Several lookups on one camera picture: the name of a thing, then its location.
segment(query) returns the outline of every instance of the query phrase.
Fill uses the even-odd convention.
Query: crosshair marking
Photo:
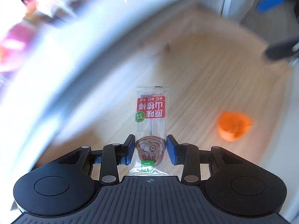
[[[147,182],[148,182],[148,183],[153,183],[154,180],[153,180],[153,179],[147,179]]]

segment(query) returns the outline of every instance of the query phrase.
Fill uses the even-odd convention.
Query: wooden floor
[[[175,18],[90,92],[63,132],[49,146],[42,165],[79,146],[93,150],[123,142],[135,133],[137,86],[169,86],[167,133],[200,149],[222,146],[259,163],[280,120],[290,87],[285,62],[266,63],[266,43],[238,25],[201,9]],[[251,130],[236,142],[216,131],[219,112],[239,111],[252,118]],[[169,166],[181,175],[181,166]],[[120,177],[128,167],[119,167]],[[203,166],[202,178],[208,178]]]

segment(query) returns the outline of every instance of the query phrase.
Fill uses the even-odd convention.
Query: blue object
[[[171,163],[173,165],[177,165],[177,153],[176,153],[176,149],[174,146],[174,143],[171,141],[171,139],[169,137],[167,137],[167,151],[168,151],[168,155],[170,157]]]
[[[134,151],[135,151],[135,136],[131,139],[127,148],[127,152],[125,156],[126,165],[131,164]]]
[[[258,13],[266,13],[283,2],[284,0],[261,0],[257,4],[256,11]]]

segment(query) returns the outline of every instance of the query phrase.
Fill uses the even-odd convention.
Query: red label
[[[138,98],[136,111],[143,111],[146,119],[165,118],[165,96]]]

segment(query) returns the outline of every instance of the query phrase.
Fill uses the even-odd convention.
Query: black gripper base
[[[176,176],[125,176],[117,185],[102,187],[85,208],[63,217],[43,218],[23,213],[14,224],[287,224],[274,213],[243,218],[211,205],[200,188]]]

